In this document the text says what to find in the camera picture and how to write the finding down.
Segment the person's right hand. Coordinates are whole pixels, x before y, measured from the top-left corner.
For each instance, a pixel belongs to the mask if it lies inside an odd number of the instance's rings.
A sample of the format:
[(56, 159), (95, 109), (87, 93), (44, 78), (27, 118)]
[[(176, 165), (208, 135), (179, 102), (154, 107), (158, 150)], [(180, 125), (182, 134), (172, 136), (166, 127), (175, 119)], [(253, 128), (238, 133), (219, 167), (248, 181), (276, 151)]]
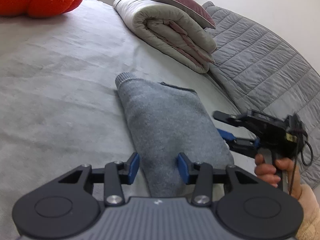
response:
[(255, 156), (255, 174), (257, 177), (274, 187), (278, 187), (280, 177), (276, 175), (276, 168), (286, 171), (289, 182), (289, 189), (291, 189), (290, 195), (296, 199), (299, 199), (302, 194), (302, 187), (300, 183), (300, 173), (297, 165), (289, 159), (278, 159), (275, 162), (275, 166), (265, 163), (265, 159), (262, 154)]

